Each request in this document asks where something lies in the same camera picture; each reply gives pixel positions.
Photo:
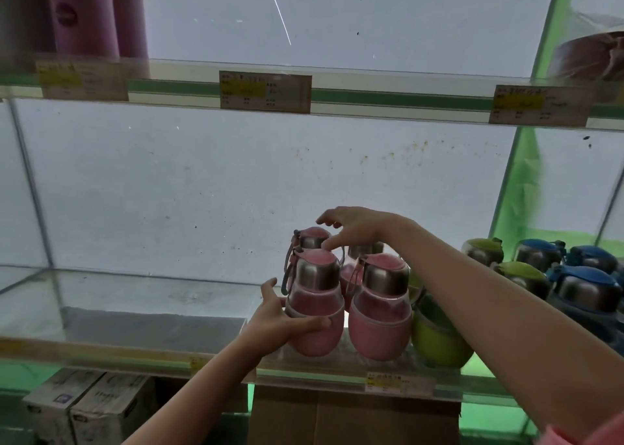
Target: pink lid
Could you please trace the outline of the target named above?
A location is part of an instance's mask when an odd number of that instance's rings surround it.
[[[366,257],[366,262],[373,266],[377,266],[378,268],[387,269],[389,271],[394,271],[405,267],[405,261],[403,261],[400,257],[391,255],[389,253],[368,255]]]
[[[331,233],[321,227],[309,227],[301,230],[301,236],[312,236],[313,238],[329,238]]]
[[[338,261],[338,259],[334,256],[334,253],[322,250],[321,248],[314,248],[311,250],[305,250],[302,253],[299,253],[301,259],[308,261],[308,263],[316,264],[316,265],[328,265]]]

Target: shelf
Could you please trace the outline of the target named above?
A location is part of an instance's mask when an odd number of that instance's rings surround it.
[[[234,339],[261,302],[248,284],[64,270],[31,275],[0,295],[4,359],[181,378]],[[436,399],[515,405],[487,373],[427,367],[411,346],[392,362],[362,358],[347,330],[326,357],[285,346],[245,382],[363,393],[367,373],[434,378]]]
[[[219,109],[219,71],[230,70],[312,75],[313,115],[465,124],[488,123],[496,85],[555,85],[547,80],[529,78],[214,62],[122,61],[129,69],[143,69],[142,75],[150,75],[150,78],[127,80],[128,103],[136,105]],[[610,94],[619,91],[617,84],[602,84],[600,89]],[[5,74],[0,75],[0,98],[3,97],[43,98],[43,92],[36,75]],[[624,106],[594,105],[587,128],[624,130]]]

